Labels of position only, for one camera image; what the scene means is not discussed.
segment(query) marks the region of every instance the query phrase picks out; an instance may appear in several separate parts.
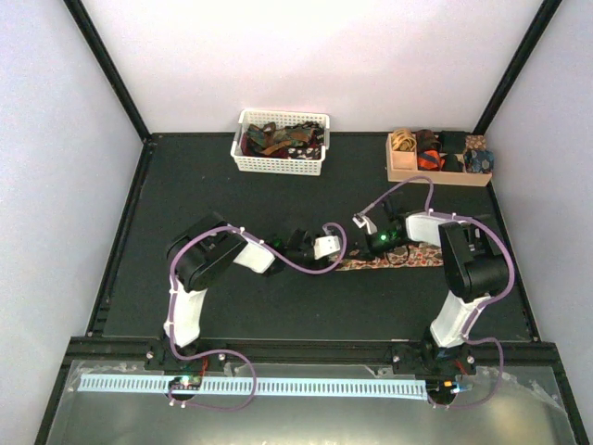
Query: purple cable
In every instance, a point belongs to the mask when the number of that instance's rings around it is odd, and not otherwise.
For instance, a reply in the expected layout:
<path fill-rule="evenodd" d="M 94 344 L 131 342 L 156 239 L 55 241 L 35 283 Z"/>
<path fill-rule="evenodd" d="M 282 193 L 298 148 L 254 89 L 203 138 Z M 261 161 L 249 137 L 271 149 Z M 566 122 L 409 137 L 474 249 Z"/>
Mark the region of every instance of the purple cable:
<path fill-rule="evenodd" d="M 249 359 L 242 353 L 237 352 L 235 350 L 207 350 L 206 352 L 201 352 L 199 354 L 190 355 L 190 356 L 184 356 L 177 351 L 177 348 L 175 347 L 175 329 L 174 329 L 174 322 L 173 322 L 173 314 L 175 313 L 175 303 L 177 302 L 177 294 L 179 292 L 178 283 L 177 283 L 177 280 L 175 279 L 175 269 L 177 268 L 177 263 L 179 262 L 179 259 L 185 254 L 185 252 L 187 252 L 187 250 L 189 250 L 190 248 L 195 246 L 200 241 L 203 241 L 207 237 L 218 234 L 220 232 L 233 232 L 236 234 L 241 234 L 243 237 L 248 238 L 248 239 L 260 244 L 262 247 L 266 248 L 274 256 L 276 256 L 280 260 L 284 261 L 289 266 L 297 269 L 298 271 L 300 271 L 302 273 L 309 273 L 312 275 L 319 275 L 322 273 L 328 273 L 328 272 L 332 271 L 333 269 L 335 269 L 340 264 L 340 262 L 342 261 L 344 256 L 346 255 L 346 250 L 347 250 L 347 239 L 346 239 L 346 232 L 344 231 L 344 228 L 342 228 L 341 225 L 339 225 L 335 222 L 328 222 L 327 224 L 325 224 L 323 226 L 323 231 L 326 234 L 329 234 L 328 227 L 335 227 L 340 232 L 340 235 L 342 236 L 342 248 L 340 250 L 340 254 L 338 255 L 337 259 L 331 265 L 329 265 L 328 267 L 326 267 L 324 269 L 320 269 L 318 271 L 306 269 L 304 267 L 299 266 L 298 264 L 293 263 L 292 261 L 287 259 L 285 256 L 281 255 L 279 252 L 277 252 L 276 250 L 274 250 L 273 248 L 271 248 L 270 246 L 265 244 L 263 242 L 263 240 L 259 240 L 258 238 L 256 238 L 252 234 L 246 232 L 242 228 L 239 229 L 239 228 L 233 227 L 231 225 L 226 225 L 223 227 L 215 227 L 214 229 L 208 230 L 207 232 L 196 236 L 189 243 L 187 243 L 185 246 L 183 246 L 182 249 L 177 253 L 177 255 L 175 255 L 175 257 L 173 258 L 173 261 L 170 264 L 170 269 L 169 269 L 172 291 L 171 291 L 170 303 L 169 303 L 169 313 L 167 314 L 167 322 L 169 323 L 169 343 L 170 343 L 171 352 L 177 359 L 185 360 L 185 361 L 197 360 L 197 359 L 201 359 L 204 357 L 208 357 L 209 355 L 213 355 L 213 354 L 230 354 L 230 355 L 240 358 L 243 362 L 245 362 L 246 365 L 249 367 L 251 374 L 253 375 L 253 388 L 251 389 L 251 392 L 249 393 L 249 396 L 247 397 L 247 399 L 239 405 L 236 405 L 236 406 L 233 406 L 230 408 L 225 408 L 225 407 L 220 407 L 220 406 L 212 406 L 212 405 L 206 405 L 206 404 L 202 404 L 202 403 L 193 403 L 193 402 L 188 402 L 188 401 L 180 402 L 181 404 L 183 404 L 183 406 L 206 408 L 211 411 L 226 412 L 226 413 L 238 411 L 242 408 L 245 408 L 254 399 L 255 393 L 256 393 L 256 388 L 257 388 L 257 383 L 258 383 L 258 377 L 256 375 L 256 371 L 253 367 L 253 364 L 249 361 Z M 172 403 L 175 403 L 177 401 L 172 397 L 171 394 L 169 394 L 169 399 Z"/>
<path fill-rule="evenodd" d="M 424 210 L 428 211 L 428 209 L 430 208 L 430 201 L 433 200 L 433 192 L 435 191 L 435 183 L 433 183 L 433 180 L 430 179 L 428 176 L 422 176 L 421 174 L 419 174 L 418 176 L 412 176 L 411 178 L 408 178 L 405 181 L 402 181 L 401 183 L 397 183 L 396 185 L 391 187 L 389 190 L 387 190 L 385 193 L 383 193 L 381 196 L 379 196 L 377 199 L 375 199 L 371 204 L 369 204 L 367 207 L 365 207 L 365 209 L 361 213 L 359 213 L 359 215 L 366 215 L 368 211 L 370 211 L 374 206 L 379 204 L 381 201 L 383 201 L 386 197 L 391 195 L 393 192 L 398 190 L 402 185 L 411 183 L 412 181 L 416 181 L 417 179 L 422 179 L 424 181 L 428 181 L 428 186 L 429 186 L 428 195 L 426 196 L 426 201 L 424 202 Z"/>

